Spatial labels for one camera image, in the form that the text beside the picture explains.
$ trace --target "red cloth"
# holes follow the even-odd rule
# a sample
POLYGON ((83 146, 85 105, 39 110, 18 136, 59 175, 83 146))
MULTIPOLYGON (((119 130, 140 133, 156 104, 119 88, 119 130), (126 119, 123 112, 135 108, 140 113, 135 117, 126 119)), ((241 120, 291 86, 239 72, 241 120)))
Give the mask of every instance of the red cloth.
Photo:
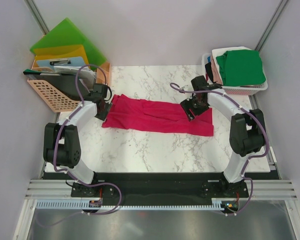
POLYGON ((177 103, 132 99, 114 95, 112 108, 102 124, 103 128, 135 129, 146 132, 180 133, 213 136, 212 109, 193 121, 188 121, 177 103))

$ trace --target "white plastic basket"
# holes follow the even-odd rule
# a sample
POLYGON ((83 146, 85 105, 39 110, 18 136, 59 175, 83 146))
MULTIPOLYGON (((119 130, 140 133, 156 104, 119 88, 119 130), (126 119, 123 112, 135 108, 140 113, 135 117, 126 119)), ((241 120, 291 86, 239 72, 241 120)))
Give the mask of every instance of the white plastic basket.
MULTIPOLYGON (((211 53, 205 53, 202 55, 202 72, 203 75, 206 76, 206 68, 205 65, 208 63, 208 57, 212 57, 211 53)), ((243 87, 243 86, 222 86, 222 88, 225 90, 227 94, 234 94, 234 95, 253 95, 256 94, 259 91, 264 91, 268 88, 268 81, 267 77, 265 77, 264 83, 260 85, 255 85, 253 87, 243 87)))

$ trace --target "green board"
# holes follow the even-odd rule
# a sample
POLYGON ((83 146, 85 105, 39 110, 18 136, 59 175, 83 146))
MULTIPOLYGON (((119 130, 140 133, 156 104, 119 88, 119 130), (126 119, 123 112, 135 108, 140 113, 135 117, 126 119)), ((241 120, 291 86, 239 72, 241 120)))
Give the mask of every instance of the green board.
POLYGON ((65 18, 47 35, 35 43, 30 51, 35 53, 34 49, 68 46, 81 44, 84 47, 89 64, 102 65, 107 59, 96 48, 95 45, 74 25, 69 18, 65 18))

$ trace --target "stack of clothes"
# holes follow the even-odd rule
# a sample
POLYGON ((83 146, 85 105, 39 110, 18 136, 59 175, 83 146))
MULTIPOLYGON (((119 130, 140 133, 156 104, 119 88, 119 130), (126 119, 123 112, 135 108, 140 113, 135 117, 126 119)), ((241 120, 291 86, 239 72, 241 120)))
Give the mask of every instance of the stack of clothes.
POLYGON ((228 87, 253 87, 266 81, 259 52, 246 47, 214 49, 205 69, 212 82, 228 87))

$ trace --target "blue clipboard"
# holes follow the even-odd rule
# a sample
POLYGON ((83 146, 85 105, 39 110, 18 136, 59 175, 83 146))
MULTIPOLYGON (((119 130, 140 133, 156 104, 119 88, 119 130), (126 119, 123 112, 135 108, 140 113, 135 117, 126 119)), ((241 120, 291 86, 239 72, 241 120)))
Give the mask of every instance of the blue clipboard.
POLYGON ((55 70, 54 66, 82 67, 86 64, 81 56, 38 60, 36 63, 40 68, 50 68, 53 71, 55 70))

